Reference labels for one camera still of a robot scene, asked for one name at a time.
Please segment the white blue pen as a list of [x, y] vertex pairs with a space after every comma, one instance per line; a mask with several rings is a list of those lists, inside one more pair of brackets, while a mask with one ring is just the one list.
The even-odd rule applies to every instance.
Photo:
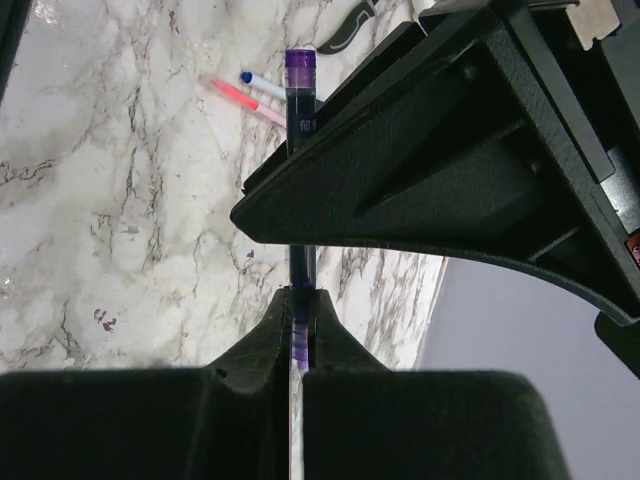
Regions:
[[279, 100], [286, 100], [286, 90], [281, 85], [277, 85], [269, 80], [266, 80], [265, 78], [251, 71], [243, 71], [240, 74], [239, 78], [245, 85], [250, 86], [251, 88], [258, 89], [261, 92], [267, 93]]

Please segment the red pen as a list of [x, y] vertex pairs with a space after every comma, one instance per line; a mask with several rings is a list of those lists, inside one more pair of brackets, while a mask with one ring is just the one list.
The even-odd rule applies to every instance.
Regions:
[[286, 127], [286, 118], [281, 113], [258, 102], [239, 89], [217, 79], [208, 80], [207, 86], [222, 94], [229, 100], [241, 105], [245, 109], [248, 109], [257, 115], [264, 117], [283, 128]]

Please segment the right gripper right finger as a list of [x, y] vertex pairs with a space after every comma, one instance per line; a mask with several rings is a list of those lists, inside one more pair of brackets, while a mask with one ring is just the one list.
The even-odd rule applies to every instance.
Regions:
[[391, 371], [341, 324], [325, 290], [312, 304], [303, 377], [307, 479], [567, 479], [546, 405], [504, 371]]

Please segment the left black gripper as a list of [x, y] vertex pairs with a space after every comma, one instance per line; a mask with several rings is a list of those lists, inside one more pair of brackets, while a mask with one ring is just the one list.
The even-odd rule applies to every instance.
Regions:
[[521, 89], [552, 200], [514, 255], [599, 309], [597, 337], [639, 369], [639, 5], [522, 1], [514, 35], [535, 78]]

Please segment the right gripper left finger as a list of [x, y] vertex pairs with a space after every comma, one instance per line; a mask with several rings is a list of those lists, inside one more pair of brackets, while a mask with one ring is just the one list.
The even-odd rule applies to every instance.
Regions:
[[291, 296], [212, 363], [1, 378], [5, 479], [286, 479]]

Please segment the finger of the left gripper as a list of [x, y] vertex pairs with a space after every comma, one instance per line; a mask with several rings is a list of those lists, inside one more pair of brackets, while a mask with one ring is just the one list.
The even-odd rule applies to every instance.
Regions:
[[308, 143], [246, 180], [232, 222], [259, 243], [463, 258], [559, 286], [514, 255], [552, 200], [518, 97], [536, 84], [514, 35], [520, 2], [441, 1], [397, 28], [326, 101]]

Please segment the purple pen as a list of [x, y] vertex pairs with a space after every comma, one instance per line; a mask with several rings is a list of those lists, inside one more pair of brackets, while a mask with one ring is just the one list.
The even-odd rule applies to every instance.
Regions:
[[[285, 51], [286, 145], [296, 153], [317, 131], [316, 56], [307, 49]], [[289, 279], [293, 301], [292, 362], [300, 373], [310, 368], [309, 322], [316, 289], [316, 247], [289, 246]]]

